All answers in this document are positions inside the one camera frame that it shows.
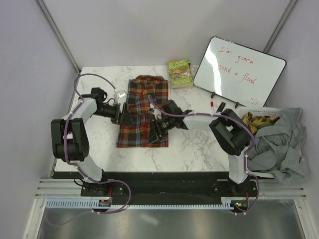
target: gray wall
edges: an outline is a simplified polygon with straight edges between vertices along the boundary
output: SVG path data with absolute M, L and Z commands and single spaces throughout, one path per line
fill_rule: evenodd
M 213 36 L 263 50 L 289 0 L 44 0 L 80 67 L 200 63 Z
M 51 164 L 50 122 L 66 113 L 75 73 L 33 0 L 2 0 L 0 32 L 0 237 L 18 239 Z
M 308 127 L 303 147 L 311 178 L 306 184 L 313 215 L 319 223 L 319 1 L 301 0 L 275 42 L 271 54 L 287 60 L 286 69 L 268 100 L 278 108 L 301 107 Z

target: green book cover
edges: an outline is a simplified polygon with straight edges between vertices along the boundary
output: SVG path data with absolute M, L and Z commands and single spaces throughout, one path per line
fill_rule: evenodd
M 167 68 L 172 88 L 192 87 L 193 79 L 187 59 L 169 61 Z

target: white marble tabletop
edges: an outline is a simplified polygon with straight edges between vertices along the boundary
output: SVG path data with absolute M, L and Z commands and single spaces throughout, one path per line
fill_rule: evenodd
M 192 74 L 197 70 L 192 67 Z M 166 66 L 125 66 L 125 67 L 84 67 L 82 74 L 95 73 L 110 80 L 118 90 L 127 92 L 128 80 L 138 75 L 161 75 L 168 79 Z M 94 76 L 80 78 L 77 90 L 81 94 L 89 94 L 92 87 L 100 87 L 113 97 L 113 89 L 102 79 Z M 191 89 L 170 89 L 169 99 L 173 99 L 184 111 L 192 109 L 196 112 L 211 113 L 210 93 L 197 87 Z M 78 97 L 73 99 L 72 107 Z M 215 96 L 214 109 L 221 102 L 227 108 L 234 103 Z M 90 155 L 96 164 L 105 171 L 135 172 L 180 172 L 180 171 L 228 171 L 227 154 L 219 146 L 214 134 L 202 130 L 172 129 L 168 133 L 167 148 L 116 148 L 119 126 L 110 119 L 92 116 L 85 124 L 90 142 Z M 76 171 L 58 159 L 55 171 Z

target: white basket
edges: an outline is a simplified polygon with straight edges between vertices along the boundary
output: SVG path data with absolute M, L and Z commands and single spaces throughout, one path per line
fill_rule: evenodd
M 253 116 L 270 116 L 277 117 L 279 116 L 279 111 L 281 109 L 270 108 L 270 107 L 239 107 L 238 115 L 242 118 L 247 112 L 253 114 Z

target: folded shirt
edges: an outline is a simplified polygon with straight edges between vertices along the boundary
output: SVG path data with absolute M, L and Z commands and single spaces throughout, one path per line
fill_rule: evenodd
M 137 76 L 129 80 L 126 103 L 136 126 L 120 126 L 116 147 L 168 147 L 168 137 L 147 144 L 151 118 L 148 95 L 162 107 L 168 100 L 167 80 L 162 76 Z

